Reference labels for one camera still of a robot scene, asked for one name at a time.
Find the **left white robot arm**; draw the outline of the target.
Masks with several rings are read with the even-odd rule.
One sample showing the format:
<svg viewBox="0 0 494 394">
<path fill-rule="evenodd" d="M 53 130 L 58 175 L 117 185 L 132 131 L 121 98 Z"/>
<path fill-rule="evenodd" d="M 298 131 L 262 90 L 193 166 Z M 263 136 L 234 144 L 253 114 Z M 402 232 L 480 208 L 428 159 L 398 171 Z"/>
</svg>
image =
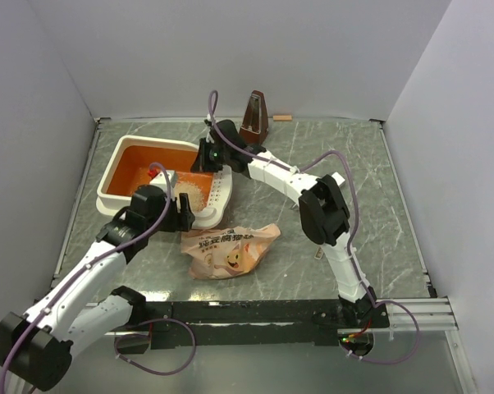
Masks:
<svg viewBox="0 0 494 394">
<path fill-rule="evenodd" d="M 9 313 L 0 322 L 0 392 L 7 374 L 46 392 L 65 376 L 75 358 L 116 328 L 150 329 L 155 321 L 144 295 L 120 286 L 92 309 L 98 289 L 149 243 L 158 231 L 188 231 L 194 222 L 187 194 L 144 185 L 104 225 L 84 258 L 42 300 L 23 314 Z"/>
</svg>

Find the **silver metal scoop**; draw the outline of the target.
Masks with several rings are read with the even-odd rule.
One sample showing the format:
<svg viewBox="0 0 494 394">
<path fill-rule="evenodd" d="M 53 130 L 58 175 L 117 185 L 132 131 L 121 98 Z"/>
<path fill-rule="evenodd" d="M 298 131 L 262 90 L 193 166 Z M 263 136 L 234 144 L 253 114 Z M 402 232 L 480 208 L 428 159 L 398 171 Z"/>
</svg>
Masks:
<svg viewBox="0 0 494 394">
<path fill-rule="evenodd" d="M 345 185 L 346 179 L 340 173 L 334 172 L 334 173 L 332 173 L 332 177 L 336 181 L 336 183 L 339 187 L 342 187 Z"/>
</svg>

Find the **white orange litter box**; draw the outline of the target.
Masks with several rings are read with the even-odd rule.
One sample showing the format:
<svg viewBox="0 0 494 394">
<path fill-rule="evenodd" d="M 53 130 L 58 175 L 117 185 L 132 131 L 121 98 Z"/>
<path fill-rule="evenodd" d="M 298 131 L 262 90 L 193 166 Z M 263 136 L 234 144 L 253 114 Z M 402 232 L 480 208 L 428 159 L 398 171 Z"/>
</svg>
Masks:
<svg viewBox="0 0 494 394">
<path fill-rule="evenodd" d="M 96 207 L 105 216 L 130 204 L 130 197 L 142 185 L 167 188 L 165 176 L 155 164 L 167 170 L 172 195 L 186 193 L 195 215 L 193 228 L 207 230 L 222 220 L 232 195 L 229 167 L 217 173 L 192 173 L 198 146 L 180 140 L 126 135 L 119 139 L 97 190 Z"/>
</svg>

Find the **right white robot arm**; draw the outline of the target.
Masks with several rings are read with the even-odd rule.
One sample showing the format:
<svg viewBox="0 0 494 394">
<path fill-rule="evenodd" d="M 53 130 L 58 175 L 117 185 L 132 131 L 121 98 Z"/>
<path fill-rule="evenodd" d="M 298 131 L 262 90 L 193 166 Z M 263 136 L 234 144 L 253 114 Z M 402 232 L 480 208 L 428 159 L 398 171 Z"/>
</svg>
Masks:
<svg viewBox="0 0 494 394">
<path fill-rule="evenodd" d="M 360 327 L 371 318 L 377 300 L 355 256 L 352 240 L 358 218 L 350 225 L 350 210 L 333 176 L 313 176 L 275 158 L 259 144 L 247 144 L 231 120 L 212 122 L 199 140 L 192 172 L 216 173 L 224 167 L 260 181 L 298 205 L 303 233 L 319 245 L 335 275 L 346 323 Z"/>
</svg>

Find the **peach cat litter bag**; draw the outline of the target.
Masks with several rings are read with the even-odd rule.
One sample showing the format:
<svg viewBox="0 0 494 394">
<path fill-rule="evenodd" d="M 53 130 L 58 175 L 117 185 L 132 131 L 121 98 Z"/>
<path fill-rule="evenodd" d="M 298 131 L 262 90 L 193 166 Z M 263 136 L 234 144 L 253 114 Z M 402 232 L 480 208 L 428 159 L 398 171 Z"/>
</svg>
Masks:
<svg viewBox="0 0 494 394">
<path fill-rule="evenodd" d="M 181 252 L 192 258 L 189 268 L 192 278 L 229 279 L 255 270 L 280 235 L 274 223 L 259 229 L 190 231 L 181 236 Z"/>
</svg>

